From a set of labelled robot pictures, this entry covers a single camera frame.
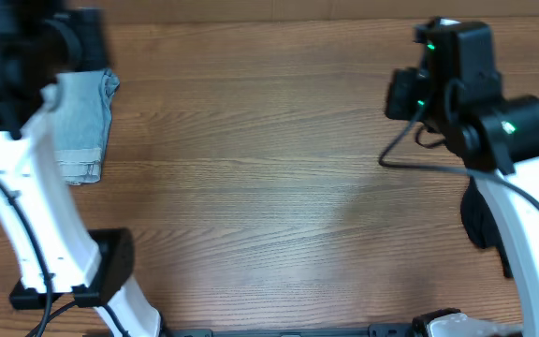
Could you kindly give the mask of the light blue denim shorts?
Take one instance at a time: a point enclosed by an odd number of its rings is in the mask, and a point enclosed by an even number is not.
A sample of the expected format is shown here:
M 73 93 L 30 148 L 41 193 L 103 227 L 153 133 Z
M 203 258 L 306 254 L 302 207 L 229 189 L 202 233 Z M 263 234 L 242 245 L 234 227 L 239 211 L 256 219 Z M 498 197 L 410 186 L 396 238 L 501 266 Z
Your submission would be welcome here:
M 53 113 L 55 156 L 67 183 L 101 179 L 112 122 L 111 102 L 120 85 L 109 68 L 58 76 L 61 103 Z

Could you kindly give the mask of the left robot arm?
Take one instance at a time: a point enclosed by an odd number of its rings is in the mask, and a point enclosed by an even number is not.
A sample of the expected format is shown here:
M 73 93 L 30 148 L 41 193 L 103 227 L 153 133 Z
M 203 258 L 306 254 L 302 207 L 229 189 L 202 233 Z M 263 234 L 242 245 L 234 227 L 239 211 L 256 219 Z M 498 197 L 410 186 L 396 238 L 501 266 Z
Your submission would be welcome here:
M 108 65 L 99 9 L 0 1 L 0 222 L 21 271 L 9 301 L 48 323 L 68 294 L 113 336 L 165 336 L 134 276 L 130 231 L 86 228 L 54 158 L 43 88 L 60 73 Z

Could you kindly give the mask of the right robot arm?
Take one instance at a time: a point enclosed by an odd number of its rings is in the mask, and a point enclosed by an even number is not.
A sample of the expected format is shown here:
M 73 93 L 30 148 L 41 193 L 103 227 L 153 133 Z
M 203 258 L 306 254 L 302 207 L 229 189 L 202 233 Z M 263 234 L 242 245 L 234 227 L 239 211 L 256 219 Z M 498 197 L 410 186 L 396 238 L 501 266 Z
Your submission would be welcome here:
M 415 28 L 424 51 L 396 70 L 386 117 L 422 124 L 462 161 L 498 230 L 517 285 L 519 326 L 473 319 L 457 309 L 417 316 L 414 336 L 539 336 L 539 98 L 507 99 L 484 22 L 435 18 Z

